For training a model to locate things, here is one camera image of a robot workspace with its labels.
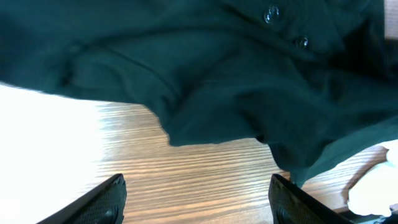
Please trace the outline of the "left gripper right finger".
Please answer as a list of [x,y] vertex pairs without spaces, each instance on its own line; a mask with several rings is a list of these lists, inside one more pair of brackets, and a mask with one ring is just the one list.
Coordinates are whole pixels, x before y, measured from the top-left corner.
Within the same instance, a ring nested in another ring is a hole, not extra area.
[[268,198],[274,224],[352,224],[279,174],[271,177]]

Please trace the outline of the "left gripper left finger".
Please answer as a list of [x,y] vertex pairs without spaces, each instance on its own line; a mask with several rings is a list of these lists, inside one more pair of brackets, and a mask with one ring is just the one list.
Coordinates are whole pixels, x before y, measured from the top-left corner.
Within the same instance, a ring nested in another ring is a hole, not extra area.
[[38,224],[122,224],[126,181],[115,174]]

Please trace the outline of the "black polo shirt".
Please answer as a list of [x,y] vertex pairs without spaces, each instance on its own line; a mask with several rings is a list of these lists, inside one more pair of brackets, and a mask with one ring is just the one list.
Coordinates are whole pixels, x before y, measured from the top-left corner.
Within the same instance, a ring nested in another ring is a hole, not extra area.
[[173,146],[255,138],[303,185],[397,139],[382,1],[2,0],[1,81],[135,103]]

